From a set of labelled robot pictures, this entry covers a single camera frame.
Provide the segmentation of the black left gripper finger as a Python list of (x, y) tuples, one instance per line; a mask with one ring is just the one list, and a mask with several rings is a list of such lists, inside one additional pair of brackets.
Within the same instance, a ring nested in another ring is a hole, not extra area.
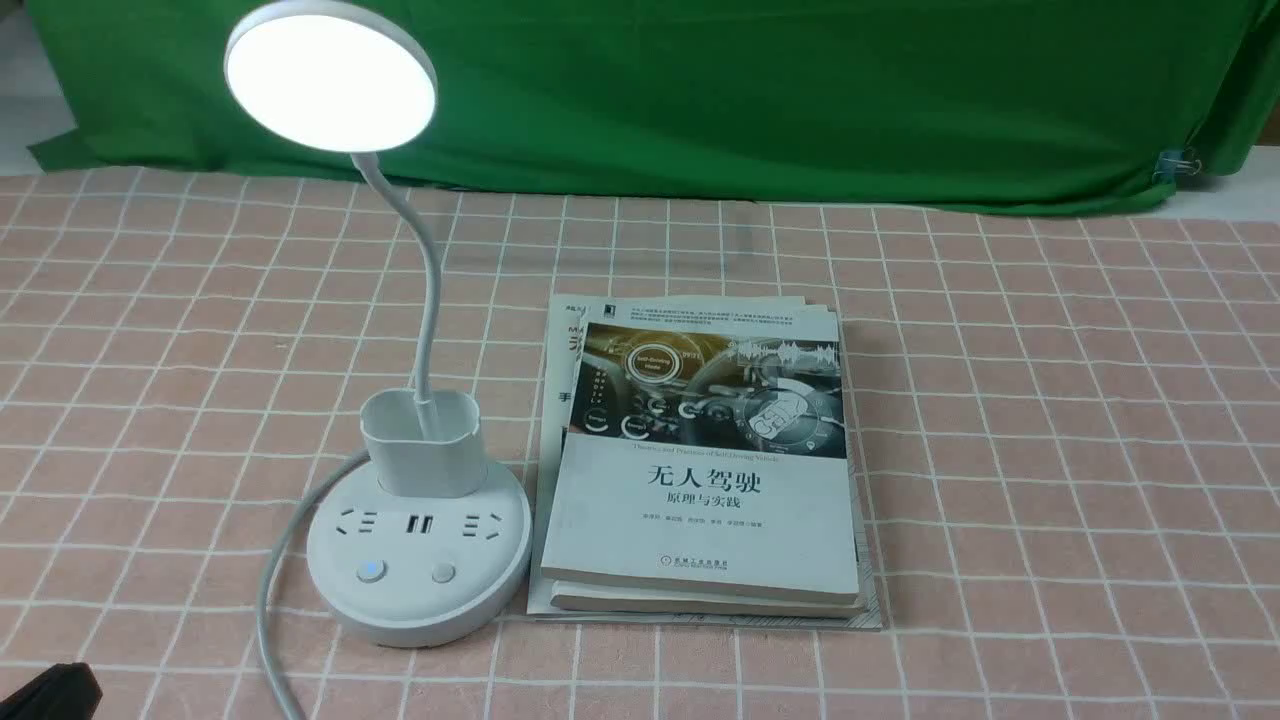
[(1, 719), (92, 719), (101, 701), (88, 664), (55, 664), (1, 702)]

